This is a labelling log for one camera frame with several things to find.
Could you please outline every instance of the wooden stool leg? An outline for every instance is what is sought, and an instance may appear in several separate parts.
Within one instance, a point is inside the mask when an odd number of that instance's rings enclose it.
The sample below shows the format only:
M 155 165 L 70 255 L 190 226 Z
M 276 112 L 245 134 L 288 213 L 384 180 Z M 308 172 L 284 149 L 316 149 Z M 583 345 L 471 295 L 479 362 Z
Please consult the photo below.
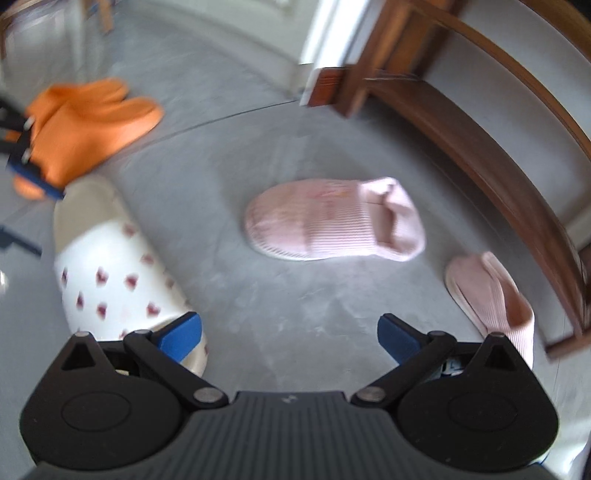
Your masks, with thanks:
M 113 14 L 111 12 L 111 0 L 99 0 L 100 22 L 103 25 L 103 32 L 109 33 L 113 30 Z
M 394 44 L 406 26 L 411 9 L 405 0 L 386 0 L 359 61 L 345 77 L 335 105 L 344 116 L 351 116 L 361 108 L 366 97 L 365 79 L 374 76 L 388 60 Z
M 0 59 L 6 58 L 6 35 L 8 27 L 10 27 L 11 20 L 9 18 L 0 19 Z

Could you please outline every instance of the blue gripper pad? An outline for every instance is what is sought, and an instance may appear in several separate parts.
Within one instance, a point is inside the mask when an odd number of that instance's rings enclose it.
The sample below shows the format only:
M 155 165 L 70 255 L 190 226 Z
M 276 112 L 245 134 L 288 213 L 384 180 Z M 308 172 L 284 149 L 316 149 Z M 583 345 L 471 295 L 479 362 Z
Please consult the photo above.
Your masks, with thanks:
M 176 362 L 181 362 L 201 341 L 203 329 L 197 313 L 168 332 L 158 343 L 158 348 Z
M 421 350 L 416 338 L 384 316 L 378 320 L 378 342 L 399 365 Z

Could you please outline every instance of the white wall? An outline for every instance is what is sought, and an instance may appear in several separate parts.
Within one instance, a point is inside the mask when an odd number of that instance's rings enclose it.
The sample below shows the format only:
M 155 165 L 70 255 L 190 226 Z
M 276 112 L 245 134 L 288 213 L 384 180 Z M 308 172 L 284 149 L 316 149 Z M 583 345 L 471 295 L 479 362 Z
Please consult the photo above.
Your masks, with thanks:
M 158 0 L 173 4 L 299 61 L 318 0 Z

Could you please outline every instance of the metal pivot screw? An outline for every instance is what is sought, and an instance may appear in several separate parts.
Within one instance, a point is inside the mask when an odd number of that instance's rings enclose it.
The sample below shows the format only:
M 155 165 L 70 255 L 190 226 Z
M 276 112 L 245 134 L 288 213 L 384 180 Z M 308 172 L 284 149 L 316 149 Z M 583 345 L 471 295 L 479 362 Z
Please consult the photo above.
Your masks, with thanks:
M 22 157 L 21 157 L 21 163 L 22 163 L 23 165 L 24 165 L 24 164 L 27 164 L 27 163 L 29 163 L 29 160 L 30 160 L 30 159 L 31 159 L 31 149 L 30 149 L 30 148 L 27 148 L 27 149 L 26 149 L 26 150 L 23 152 L 23 154 L 22 154 Z
M 386 392 L 383 388 L 372 386 L 362 388 L 356 395 L 360 400 L 370 403 L 379 403 L 386 398 Z
M 223 398 L 223 393 L 217 388 L 203 387 L 193 393 L 193 398 L 201 403 L 215 403 Z
M 35 123 L 34 116 L 30 116 L 29 118 L 27 118 L 27 120 L 25 121 L 25 124 L 23 125 L 24 131 L 26 132 L 26 131 L 30 130 L 34 123 Z

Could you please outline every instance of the chair leg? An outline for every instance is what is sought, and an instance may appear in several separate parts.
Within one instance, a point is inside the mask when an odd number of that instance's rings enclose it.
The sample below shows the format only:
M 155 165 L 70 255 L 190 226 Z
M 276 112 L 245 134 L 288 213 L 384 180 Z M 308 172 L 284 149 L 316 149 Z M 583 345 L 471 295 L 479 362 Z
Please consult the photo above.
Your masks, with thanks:
M 6 58 L 6 34 L 10 23 L 11 20 L 9 18 L 0 19 L 0 60 Z
M 410 13 L 411 8 L 405 0 L 384 3 L 359 61 L 351 68 L 340 88 L 335 108 L 341 115 L 351 116 L 361 108 L 367 98 L 365 79 L 373 77 L 375 70 L 388 60 Z
M 103 25 L 103 32 L 109 33 L 113 30 L 113 13 L 111 12 L 111 0 L 99 0 L 100 22 Z
M 557 359 L 590 346 L 591 329 L 585 330 L 582 335 L 573 335 L 557 343 L 546 346 L 546 353 L 549 358 Z

